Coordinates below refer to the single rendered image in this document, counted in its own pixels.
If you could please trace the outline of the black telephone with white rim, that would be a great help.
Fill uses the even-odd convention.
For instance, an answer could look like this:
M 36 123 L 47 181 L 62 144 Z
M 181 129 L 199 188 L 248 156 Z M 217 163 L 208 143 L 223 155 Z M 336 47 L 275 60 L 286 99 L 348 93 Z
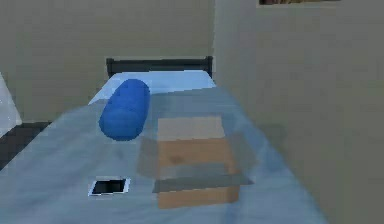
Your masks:
M 130 178 L 96 180 L 92 183 L 88 195 L 101 196 L 127 193 L 129 191 L 130 181 Z

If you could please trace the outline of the open brown cardboard box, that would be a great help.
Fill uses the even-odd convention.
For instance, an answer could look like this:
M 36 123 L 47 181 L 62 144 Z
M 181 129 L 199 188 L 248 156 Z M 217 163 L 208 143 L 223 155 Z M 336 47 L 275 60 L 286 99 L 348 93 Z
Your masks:
M 233 203 L 257 164 L 244 133 L 222 116 L 161 118 L 141 140 L 137 173 L 160 209 Z

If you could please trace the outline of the blue bolster pillow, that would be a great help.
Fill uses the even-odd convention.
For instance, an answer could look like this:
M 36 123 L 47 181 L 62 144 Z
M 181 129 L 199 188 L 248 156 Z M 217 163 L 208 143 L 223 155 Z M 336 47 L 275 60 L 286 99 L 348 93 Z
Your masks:
M 148 116 L 150 98 L 150 89 L 143 81 L 124 81 L 109 98 L 99 118 L 102 133 L 116 141 L 138 137 Z

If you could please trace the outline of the blue bed with black headboard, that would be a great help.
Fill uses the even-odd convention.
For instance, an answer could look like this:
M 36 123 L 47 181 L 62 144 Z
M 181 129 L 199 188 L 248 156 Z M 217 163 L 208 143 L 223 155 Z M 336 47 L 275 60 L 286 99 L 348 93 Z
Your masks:
M 150 89 L 141 134 L 116 141 L 99 127 L 102 111 L 128 79 Z M 182 81 L 166 72 L 117 74 L 106 95 L 66 112 L 0 170 L 0 224 L 328 224 L 301 185 L 236 100 L 207 76 Z M 244 133 L 257 164 L 233 203 L 160 209 L 153 180 L 137 173 L 143 137 L 157 134 L 161 118 L 222 116 Z M 89 196 L 96 180 L 130 178 L 123 194 Z

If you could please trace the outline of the framed picture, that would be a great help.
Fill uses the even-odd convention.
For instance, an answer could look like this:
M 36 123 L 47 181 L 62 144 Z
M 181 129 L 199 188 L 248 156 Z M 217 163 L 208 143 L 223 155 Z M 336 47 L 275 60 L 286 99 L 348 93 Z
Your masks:
M 260 5 L 282 5 L 299 3 L 317 3 L 317 2 L 337 2 L 341 0 L 258 0 Z

